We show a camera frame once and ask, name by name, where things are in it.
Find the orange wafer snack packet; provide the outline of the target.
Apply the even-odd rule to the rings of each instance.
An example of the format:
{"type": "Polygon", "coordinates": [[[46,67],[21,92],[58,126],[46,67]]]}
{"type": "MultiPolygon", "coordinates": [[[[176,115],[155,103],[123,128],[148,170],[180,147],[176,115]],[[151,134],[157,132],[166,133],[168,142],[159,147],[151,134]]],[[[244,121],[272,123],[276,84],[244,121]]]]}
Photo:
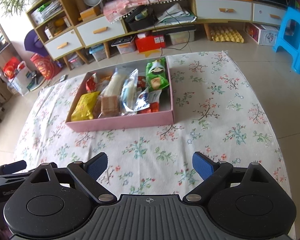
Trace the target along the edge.
{"type": "Polygon", "coordinates": [[[118,96],[104,96],[101,99],[101,117],[117,116],[119,114],[118,96]]]}

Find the pink cardboard box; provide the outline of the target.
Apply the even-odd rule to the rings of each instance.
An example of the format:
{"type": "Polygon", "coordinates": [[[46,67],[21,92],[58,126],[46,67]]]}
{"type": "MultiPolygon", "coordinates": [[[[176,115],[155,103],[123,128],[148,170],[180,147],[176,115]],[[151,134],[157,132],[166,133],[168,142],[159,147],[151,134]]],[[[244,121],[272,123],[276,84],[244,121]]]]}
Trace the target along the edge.
{"type": "Polygon", "coordinates": [[[83,81],[79,85],[79,89],[74,97],[72,105],[70,107],[68,116],[66,117],[65,124],[71,128],[74,132],[96,132],[105,131],[111,129],[129,129],[129,128],[143,128],[152,126],[166,126],[175,123],[175,114],[173,107],[173,96],[172,96],[172,80],[170,73],[170,66],[168,57],[160,57],[159,59],[164,60],[166,79],[168,80],[169,86],[162,89],[159,98],[159,110],[151,113],[126,113],[122,114],[123,106],[121,99],[117,99],[118,103],[118,115],[101,115],[102,113],[102,100],[98,99],[98,111],[95,118],[91,120],[79,120],[72,121],[71,115],[73,114],[80,98],[82,95],[87,94],[86,83],[90,77],[95,73],[98,78],[108,77],[115,73],[115,70],[126,70],[131,73],[135,69],[139,71],[139,75],[142,75],[146,71],[147,63],[153,62],[156,58],[143,59],[137,61],[130,61],[118,65],[112,65],[109,67],[101,68],[88,72],[83,77],[83,81]]]}

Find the orange red snack packet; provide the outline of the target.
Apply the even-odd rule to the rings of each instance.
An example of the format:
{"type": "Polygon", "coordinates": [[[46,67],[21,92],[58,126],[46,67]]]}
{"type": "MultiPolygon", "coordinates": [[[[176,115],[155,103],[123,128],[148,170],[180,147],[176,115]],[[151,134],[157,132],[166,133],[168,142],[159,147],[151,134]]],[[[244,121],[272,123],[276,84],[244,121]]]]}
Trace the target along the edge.
{"type": "Polygon", "coordinates": [[[138,111],[138,114],[155,113],[159,111],[162,90],[154,90],[148,94],[148,106],[138,111]]]}

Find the white plastic shopping bag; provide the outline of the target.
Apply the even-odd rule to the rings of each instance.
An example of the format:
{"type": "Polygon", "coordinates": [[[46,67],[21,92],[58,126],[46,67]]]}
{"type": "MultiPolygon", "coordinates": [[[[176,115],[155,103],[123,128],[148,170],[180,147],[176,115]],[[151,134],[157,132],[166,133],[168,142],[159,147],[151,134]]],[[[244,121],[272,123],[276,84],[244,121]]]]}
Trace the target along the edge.
{"type": "Polygon", "coordinates": [[[22,96],[33,91],[38,85],[38,72],[30,70],[25,61],[11,57],[3,68],[8,83],[22,96]]]}

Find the blue white truffle chocolate packet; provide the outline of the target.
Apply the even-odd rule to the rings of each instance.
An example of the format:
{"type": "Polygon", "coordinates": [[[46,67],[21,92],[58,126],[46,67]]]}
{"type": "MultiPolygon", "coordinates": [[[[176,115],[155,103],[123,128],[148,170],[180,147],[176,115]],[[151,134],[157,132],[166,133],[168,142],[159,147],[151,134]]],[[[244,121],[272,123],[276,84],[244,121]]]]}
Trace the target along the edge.
{"type": "Polygon", "coordinates": [[[144,109],[147,109],[149,106],[150,106],[149,90],[148,90],[148,88],[145,88],[143,91],[141,91],[137,94],[134,111],[135,112],[142,111],[144,109]]]}

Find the floral white table cloth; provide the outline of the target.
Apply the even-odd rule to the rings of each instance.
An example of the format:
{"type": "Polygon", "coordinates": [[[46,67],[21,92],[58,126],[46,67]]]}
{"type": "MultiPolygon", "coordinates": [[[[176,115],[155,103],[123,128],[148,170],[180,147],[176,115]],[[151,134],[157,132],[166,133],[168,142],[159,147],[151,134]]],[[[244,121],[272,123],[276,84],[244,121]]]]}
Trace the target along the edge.
{"type": "Polygon", "coordinates": [[[175,123],[74,132],[66,124],[85,74],[44,89],[17,143],[29,168],[55,163],[43,204],[44,230],[14,239],[289,239],[296,207],[274,131],[248,81],[225,52],[167,56],[175,123]],[[104,152],[97,182],[117,197],[96,203],[67,170],[104,152]],[[230,187],[207,203],[183,197],[203,182],[200,152],[233,166],[230,187]]]}

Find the clear white pastry packet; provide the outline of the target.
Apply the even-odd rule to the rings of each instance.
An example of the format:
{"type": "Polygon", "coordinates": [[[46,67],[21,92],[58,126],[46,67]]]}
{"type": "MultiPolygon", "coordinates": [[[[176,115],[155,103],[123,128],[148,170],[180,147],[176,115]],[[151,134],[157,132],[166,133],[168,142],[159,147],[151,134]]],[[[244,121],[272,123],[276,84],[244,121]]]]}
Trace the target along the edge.
{"type": "Polygon", "coordinates": [[[123,68],[116,68],[114,74],[110,78],[110,81],[106,88],[102,91],[102,97],[120,96],[123,84],[127,79],[128,72],[123,68]]]}

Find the yellow snack bag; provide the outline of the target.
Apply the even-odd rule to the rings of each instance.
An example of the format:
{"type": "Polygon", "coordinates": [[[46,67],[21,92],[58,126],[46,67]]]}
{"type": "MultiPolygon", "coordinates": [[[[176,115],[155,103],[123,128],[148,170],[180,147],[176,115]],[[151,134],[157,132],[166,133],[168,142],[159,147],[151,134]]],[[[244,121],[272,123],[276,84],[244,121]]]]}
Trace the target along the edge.
{"type": "Polygon", "coordinates": [[[83,94],[71,115],[71,122],[92,120],[94,118],[93,111],[100,93],[100,91],[95,91],[92,93],[83,94]]]}

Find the blue plastic stool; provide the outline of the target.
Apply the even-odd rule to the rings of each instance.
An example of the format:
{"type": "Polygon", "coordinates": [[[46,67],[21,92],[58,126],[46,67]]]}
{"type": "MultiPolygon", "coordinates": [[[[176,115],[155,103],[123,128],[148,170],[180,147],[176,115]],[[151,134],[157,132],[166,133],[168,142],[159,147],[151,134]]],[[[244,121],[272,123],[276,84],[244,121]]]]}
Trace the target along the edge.
{"type": "Polygon", "coordinates": [[[273,51],[277,52],[279,48],[284,49],[292,56],[292,70],[300,74],[300,11],[288,7],[276,38],[273,51]],[[286,35],[288,23],[295,23],[292,35],[286,35]]]}

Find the yellow egg tray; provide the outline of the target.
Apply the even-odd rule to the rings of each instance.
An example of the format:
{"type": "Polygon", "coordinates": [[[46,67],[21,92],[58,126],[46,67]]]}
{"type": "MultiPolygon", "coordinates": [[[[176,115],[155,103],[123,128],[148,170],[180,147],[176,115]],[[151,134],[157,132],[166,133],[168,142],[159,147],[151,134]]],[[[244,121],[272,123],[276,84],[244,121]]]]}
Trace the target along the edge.
{"type": "Polygon", "coordinates": [[[232,29],[232,27],[213,26],[210,29],[210,35],[215,42],[244,43],[242,35],[236,29],[232,29]]]}

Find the wooden white drawer cabinet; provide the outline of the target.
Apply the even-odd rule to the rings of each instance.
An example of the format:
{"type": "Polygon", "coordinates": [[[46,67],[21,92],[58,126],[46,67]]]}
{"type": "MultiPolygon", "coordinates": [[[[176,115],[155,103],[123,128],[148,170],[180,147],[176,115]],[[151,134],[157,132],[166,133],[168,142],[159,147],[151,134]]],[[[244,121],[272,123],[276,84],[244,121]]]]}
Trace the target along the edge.
{"type": "Polygon", "coordinates": [[[61,10],[46,21],[36,24],[31,17],[31,13],[39,6],[50,0],[39,0],[28,12],[28,18],[33,26],[34,33],[41,41],[44,48],[42,57],[49,55],[53,61],[62,59],[69,69],[71,64],[67,61],[67,56],[76,53],[76,55],[86,64],[90,61],[82,53],[83,49],[88,49],[94,45],[103,44],[108,48],[108,42],[119,37],[153,30],[155,35],[160,36],[163,30],[172,28],[185,28],[190,24],[200,24],[204,26],[207,38],[210,40],[210,24],[228,23],[228,22],[250,22],[279,26],[282,22],[286,9],[273,4],[260,1],[246,0],[188,0],[190,12],[196,19],[192,22],[172,22],[155,23],[150,20],[149,26],[145,26],[144,21],[131,27],[125,20],[131,18],[129,12],[114,22],[109,22],[104,15],[94,16],[86,21],[80,21],[79,10],[75,0],[58,0],[61,3],[61,10]],[[48,38],[45,33],[45,27],[49,22],[57,20],[62,16],[66,17],[69,24],[57,35],[48,38]]]}

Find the blue white bread packet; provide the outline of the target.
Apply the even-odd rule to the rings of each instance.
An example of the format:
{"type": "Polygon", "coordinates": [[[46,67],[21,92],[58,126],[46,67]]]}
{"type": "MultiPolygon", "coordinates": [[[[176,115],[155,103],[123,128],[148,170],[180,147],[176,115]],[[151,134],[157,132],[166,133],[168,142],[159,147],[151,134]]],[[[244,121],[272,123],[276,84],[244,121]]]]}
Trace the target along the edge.
{"type": "Polygon", "coordinates": [[[134,113],[134,106],[137,97],[139,70],[134,69],[123,84],[120,95],[120,113],[121,115],[130,115],[134,113]]]}

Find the green cracker snack bag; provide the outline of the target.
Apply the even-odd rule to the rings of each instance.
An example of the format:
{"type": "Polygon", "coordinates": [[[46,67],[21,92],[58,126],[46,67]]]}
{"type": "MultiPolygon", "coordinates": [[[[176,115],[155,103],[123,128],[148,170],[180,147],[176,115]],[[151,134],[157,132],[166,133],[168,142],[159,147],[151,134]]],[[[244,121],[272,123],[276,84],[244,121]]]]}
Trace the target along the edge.
{"type": "Polygon", "coordinates": [[[170,83],[166,74],[166,59],[160,58],[146,65],[146,85],[150,92],[166,89],[170,83]]]}

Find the purple hat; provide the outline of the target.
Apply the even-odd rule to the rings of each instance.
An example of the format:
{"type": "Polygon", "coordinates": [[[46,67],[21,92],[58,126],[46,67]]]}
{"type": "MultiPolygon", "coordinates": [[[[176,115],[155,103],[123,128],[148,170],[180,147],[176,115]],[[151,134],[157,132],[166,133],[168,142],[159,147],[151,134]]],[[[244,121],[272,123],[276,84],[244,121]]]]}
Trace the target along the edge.
{"type": "Polygon", "coordinates": [[[34,29],[27,33],[24,40],[24,48],[26,51],[33,52],[43,57],[49,56],[49,53],[47,52],[46,48],[44,47],[42,41],[40,40],[34,29]]]}

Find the white printed carton box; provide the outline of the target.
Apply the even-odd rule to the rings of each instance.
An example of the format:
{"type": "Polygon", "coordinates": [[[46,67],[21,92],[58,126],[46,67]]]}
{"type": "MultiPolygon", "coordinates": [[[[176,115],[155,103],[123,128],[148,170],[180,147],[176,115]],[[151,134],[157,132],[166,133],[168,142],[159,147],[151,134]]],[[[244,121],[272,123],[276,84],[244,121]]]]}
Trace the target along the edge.
{"type": "Polygon", "coordinates": [[[245,23],[244,31],[260,46],[274,46],[279,28],[266,24],[245,23]]]}

